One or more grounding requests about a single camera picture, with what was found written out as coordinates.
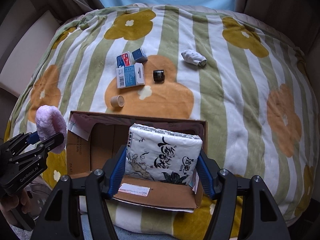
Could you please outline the person's left hand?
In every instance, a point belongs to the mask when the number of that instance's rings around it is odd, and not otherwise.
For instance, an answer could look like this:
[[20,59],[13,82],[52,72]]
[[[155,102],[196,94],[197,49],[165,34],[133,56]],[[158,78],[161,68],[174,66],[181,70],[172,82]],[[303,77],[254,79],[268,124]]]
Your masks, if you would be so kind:
[[30,198],[26,189],[23,189],[17,196],[5,196],[1,198],[1,212],[3,215],[8,215],[9,211],[16,208],[19,204],[22,204],[22,212],[30,212]]

